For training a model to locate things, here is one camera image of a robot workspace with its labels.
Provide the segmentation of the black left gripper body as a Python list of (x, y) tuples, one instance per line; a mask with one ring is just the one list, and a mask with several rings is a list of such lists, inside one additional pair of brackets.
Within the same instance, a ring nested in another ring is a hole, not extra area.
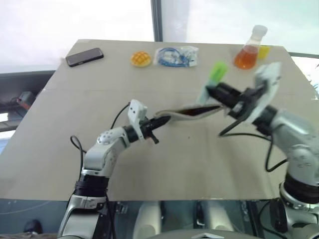
[(145, 120), (140, 124), (140, 129), (144, 139), (152, 139), (155, 144), (158, 144), (159, 140), (153, 134), (155, 123), (156, 123), (155, 119)]

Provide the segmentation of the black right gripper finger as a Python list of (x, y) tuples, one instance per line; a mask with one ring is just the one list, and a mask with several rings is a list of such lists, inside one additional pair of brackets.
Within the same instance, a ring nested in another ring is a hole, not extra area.
[(220, 98), (237, 98), (241, 95), (240, 91), (226, 83), (218, 84), (217, 91)]
[(228, 108), (233, 108), (238, 103), (237, 98), (220, 98), (218, 95), (217, 87), (207, 87), (208, 94), (218, 102), (222, 103)]

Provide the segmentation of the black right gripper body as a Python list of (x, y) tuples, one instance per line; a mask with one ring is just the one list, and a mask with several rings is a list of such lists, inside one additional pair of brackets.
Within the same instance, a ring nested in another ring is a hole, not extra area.
[(228, 113), (234, 119), (247, 119), (261, 97), (262, 90), (247, 88), (241, 93), (236, 104)]

